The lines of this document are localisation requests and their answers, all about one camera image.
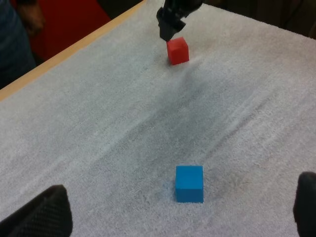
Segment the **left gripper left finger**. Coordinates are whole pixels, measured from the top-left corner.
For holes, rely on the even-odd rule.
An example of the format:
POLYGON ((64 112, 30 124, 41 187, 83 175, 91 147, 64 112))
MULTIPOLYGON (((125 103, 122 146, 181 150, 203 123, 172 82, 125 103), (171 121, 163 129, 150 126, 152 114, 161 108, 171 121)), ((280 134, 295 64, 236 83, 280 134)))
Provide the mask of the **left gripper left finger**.
POLYGON ((67 190, 53 185, 0 222, 2 237, 69 237, 73 230, 67 190))

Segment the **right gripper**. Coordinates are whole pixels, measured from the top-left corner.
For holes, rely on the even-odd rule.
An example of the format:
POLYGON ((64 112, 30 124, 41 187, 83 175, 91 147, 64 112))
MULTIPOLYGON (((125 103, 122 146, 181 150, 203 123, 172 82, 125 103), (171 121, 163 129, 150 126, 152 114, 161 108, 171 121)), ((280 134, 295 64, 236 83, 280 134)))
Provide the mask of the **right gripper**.
POLYGON ((203 4, 202 0, 165 0, 163 7, 157 11, 159 36, 170 41, 186 25, 182 18, 188 17, 203 4))

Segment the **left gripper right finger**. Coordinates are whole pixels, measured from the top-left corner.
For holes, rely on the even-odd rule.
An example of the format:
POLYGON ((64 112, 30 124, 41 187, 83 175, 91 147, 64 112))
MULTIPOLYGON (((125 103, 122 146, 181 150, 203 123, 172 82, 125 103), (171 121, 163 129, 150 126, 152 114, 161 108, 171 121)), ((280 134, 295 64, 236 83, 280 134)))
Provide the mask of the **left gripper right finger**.
POLYGON ((300 237, 316 236, 316 174, 314 172, 305 171, 299 175, 293 215, 300 237))

